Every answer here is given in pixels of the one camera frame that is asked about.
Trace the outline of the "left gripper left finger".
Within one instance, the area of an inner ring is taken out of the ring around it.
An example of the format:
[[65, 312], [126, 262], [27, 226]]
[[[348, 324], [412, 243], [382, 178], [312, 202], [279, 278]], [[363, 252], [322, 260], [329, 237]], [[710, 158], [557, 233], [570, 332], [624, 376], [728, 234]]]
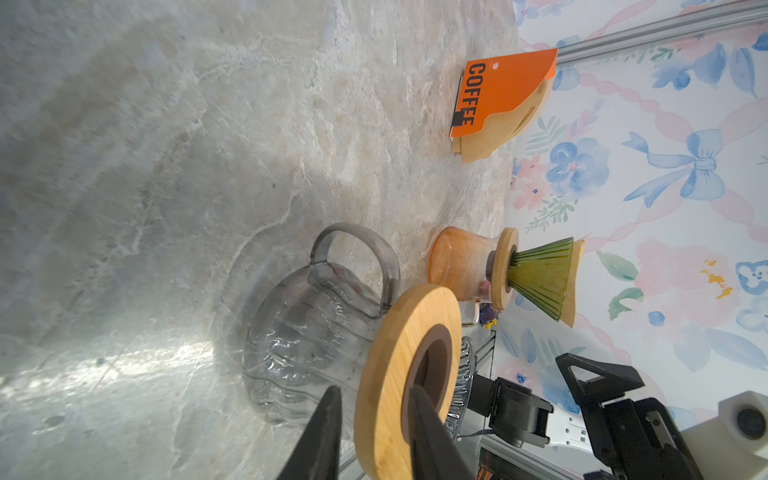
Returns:
[[341, 390], [338, 386], [330, 386], [277, 480], [336, 480], [341, 436]]

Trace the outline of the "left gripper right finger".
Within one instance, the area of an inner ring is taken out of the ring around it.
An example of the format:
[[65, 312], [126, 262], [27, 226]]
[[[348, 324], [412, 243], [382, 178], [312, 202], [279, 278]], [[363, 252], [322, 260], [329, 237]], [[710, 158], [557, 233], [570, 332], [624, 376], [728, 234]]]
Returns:
[[473, 479], [432, 402], [421, 386], [409, 394], [408, 421], [412, 475], [421, 480]]

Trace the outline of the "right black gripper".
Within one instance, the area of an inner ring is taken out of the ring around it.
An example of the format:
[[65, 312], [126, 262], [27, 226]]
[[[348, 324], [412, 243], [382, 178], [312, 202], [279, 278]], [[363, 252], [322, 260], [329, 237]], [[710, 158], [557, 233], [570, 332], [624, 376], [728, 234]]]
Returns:
[[657, 399], [619, 400], [645, 386], [631, 366], [572, 353], [557, 367], [582, 410], [595, 457], [608, 469], [585, 479], [701, 479], [703, 477], [668, 409]]

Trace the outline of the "wooden ring holder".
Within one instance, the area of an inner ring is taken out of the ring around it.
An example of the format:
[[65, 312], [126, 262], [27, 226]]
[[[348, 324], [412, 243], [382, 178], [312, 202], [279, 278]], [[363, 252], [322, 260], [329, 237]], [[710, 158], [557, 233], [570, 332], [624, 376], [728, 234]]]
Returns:
[[503, 311], [509, 305], [512, 288], [508, 286], [508, 268], [511, 258], [517, 252], [519, 233], [515, 228], [505, 228], [497, 241], [496, 249], [489, 254], [490, 267], [486, 276], [490, 281], [490, 299], [492, 306]]
[[372, 479], [410, 479], [407, 401], [425, 389], [440, 423], [455, 391], [462, 315], [453, 292], [422, 284], [403, 293], [385, 315], [366, 358], [356, 397], [354, 445]]

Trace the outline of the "green glass dripper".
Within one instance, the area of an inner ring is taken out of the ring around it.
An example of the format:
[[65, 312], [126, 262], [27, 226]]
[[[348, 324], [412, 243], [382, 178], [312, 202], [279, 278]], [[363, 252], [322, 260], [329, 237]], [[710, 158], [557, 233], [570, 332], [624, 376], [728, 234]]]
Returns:
[[508, 286], [555, 321], [560, 321], [575, 242], [567, 237], [516, 252], [509, 264]]

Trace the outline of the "orange glass carafe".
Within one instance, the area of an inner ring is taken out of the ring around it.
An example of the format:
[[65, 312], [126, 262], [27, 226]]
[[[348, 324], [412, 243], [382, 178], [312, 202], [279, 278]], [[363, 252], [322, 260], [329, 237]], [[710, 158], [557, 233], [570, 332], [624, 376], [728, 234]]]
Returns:
[[497, 238], [445, 228], [430, 252], [428, 281], [450, 289], [459, 301], [490, 302], [489, 257], [497, 243]]

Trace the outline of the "clear glass dripper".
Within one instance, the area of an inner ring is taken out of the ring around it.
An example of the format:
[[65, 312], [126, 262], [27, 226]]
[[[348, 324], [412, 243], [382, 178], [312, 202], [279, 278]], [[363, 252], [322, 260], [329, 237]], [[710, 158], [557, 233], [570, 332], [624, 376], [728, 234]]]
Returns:
[[476, 372], [476, 360], [477, 357], [472, 340], [468, 336], [464, 336], [461, 342], [454, 393], [444, 422], [445, 428], [453, 440], [459, 435], [459, 430], [468, 408], [472, 381]]

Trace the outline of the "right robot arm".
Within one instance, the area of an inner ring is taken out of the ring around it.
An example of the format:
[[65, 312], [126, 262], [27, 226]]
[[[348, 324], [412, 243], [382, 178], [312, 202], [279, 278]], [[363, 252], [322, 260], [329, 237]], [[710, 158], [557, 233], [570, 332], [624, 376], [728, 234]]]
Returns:
[[701, 479], [699, 469], [669, 410], [656, 398], [634, 401], [625, 394], [645, 385], [631, 366], [599, 362], [572, 353], [557, 367], [581, 415], [555, 419], [555, 407], [511, 380], [475, 375], [468, 409], [487, 418], [480, 433], [510, 446], [587, 447], [605, 468], [585, 479]]

